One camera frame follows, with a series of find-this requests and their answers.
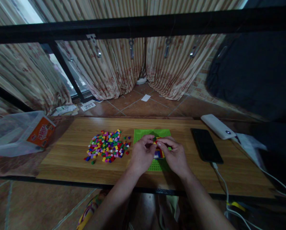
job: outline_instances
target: green baseplate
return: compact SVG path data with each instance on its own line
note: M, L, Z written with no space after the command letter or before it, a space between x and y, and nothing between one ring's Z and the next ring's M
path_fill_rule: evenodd
M169 129L135 129L134 130L133 144L135 144L138 140L140 140L144 135L148 135L148 134L152 134L155 137L166 137L166 136L170 136L171 132L169 131ZM168 166L166 159L164 158L161 160L153 159L152 163L151 163L151 165L147 171L169 172L169 171L171 171L171 169Z

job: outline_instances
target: striped curtain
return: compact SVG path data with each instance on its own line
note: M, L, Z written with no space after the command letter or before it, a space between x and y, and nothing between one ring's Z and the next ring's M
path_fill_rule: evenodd
M35 0L47 22L135 17L239 9L246 0ZM165 37L136 38L134 60L128 39L97 40L102 58L90 41L60 42L72 65L98 99L117 98L130 92L140 76L163 97L179 100L188 90L221 34L201 35L198 51L189 58L195 36L175 36L164 59Z
M0 1L0 26L25 24L12 1ZM0 45L0 87L34 110L50 114L71 104L60 76L39 43ZM20 112L0 98L0 118Z
M147 15L239 9L243 3L244 0L150 0ZM179 100L187 92L222 36L224 35L208 34L172 37L166 59L164 59L166 38L147 38L146 72L149 85L166 99ZM190 58L195 40L200 43L197 45L196 55Z
M46 22L136 17L145 15L144 1L60 1L35 0L35 8ZM91 41L58 41L71 65L97 99L118 98L129 93L145 67L144 38L134 39L130 59L128 39L97 40L101 58Z

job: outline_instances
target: person's right hand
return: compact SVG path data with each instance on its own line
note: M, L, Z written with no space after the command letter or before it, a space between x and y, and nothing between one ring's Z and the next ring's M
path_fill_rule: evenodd
M184 147L182 144L177 143L171 136L157 139L157 145L164 152L166 161L169 167L181 178L185 179L191 172L187 159L184 153Z

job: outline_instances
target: smartphone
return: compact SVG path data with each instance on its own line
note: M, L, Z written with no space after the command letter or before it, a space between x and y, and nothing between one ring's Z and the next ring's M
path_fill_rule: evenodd
M200 158L206 162L223 164L223 159L208 130L191 129Z

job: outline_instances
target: wooden tabletop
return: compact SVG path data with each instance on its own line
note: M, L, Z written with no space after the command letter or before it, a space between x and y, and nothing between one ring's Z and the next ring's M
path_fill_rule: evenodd
M238 145L231 140L221 140L199 120L76 118L42 161L37 179L114 185L129 164L133 145L129 155L113 163L102 162L102 157L98 156L91 165L83 159L92 137L101 130L120 129L122 136L131 136L133 142L134 129L170 129L172 137L184 145L188 164L207 191L224 194L213 168L200 159L190 128L209 130L224 160L224 164L218 166L228 184L229 194L274 198L271 182ZM184 190L180 179L172 172L146 172L136 187Z

